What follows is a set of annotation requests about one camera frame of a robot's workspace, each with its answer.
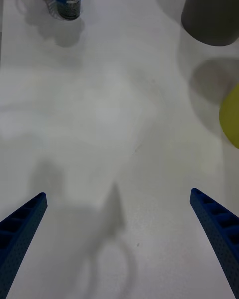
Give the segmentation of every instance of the can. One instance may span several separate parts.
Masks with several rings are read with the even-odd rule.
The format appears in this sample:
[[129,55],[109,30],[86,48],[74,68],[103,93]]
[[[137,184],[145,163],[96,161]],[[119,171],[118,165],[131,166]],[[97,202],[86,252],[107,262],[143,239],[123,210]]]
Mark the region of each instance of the can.
[[66,3],[57,2],[57,10],[61,17],[66,20],[75,20],[80,15],[81,1],[66,0]]

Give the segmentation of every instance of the yellow ball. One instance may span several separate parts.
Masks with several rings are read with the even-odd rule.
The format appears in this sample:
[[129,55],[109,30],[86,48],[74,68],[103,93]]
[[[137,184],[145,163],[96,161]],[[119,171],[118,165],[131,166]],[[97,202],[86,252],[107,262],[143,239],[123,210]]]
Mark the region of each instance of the yellow ball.
[[239,149],[239,84],[222,102],[219,120],[227,138]]

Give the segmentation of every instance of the white table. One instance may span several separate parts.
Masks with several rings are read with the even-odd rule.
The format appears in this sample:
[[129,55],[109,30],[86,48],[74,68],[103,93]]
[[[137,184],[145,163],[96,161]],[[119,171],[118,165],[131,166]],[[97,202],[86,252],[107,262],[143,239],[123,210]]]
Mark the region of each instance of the white table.
[[65,22],[4,0],[0,219],[49,204],[9,299],[234,297],[189,197],[239,215],[218,121],[239,47],[191,38],[182,2],[84,0]]

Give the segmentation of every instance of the gray cup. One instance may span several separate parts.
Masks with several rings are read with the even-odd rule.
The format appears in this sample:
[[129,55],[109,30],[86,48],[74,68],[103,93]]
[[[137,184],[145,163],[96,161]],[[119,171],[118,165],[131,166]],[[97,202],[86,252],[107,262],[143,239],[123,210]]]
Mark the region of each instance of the gray cup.
[[231,44],[239,37],[239,0],[186,0],[181,20],[202,43]]

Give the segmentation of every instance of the gray cylinder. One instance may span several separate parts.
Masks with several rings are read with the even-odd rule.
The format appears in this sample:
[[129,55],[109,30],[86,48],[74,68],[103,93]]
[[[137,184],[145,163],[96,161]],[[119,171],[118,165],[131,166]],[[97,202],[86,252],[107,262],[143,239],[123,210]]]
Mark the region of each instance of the gray cylinder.
[[67,20],[75,20],[80,15],[81,1],[66,0],[66,3],[57,3],[57,9],[61,17]]
[[181,20],[202,43],[231,44],[239,37],[239,0],[186,0]]

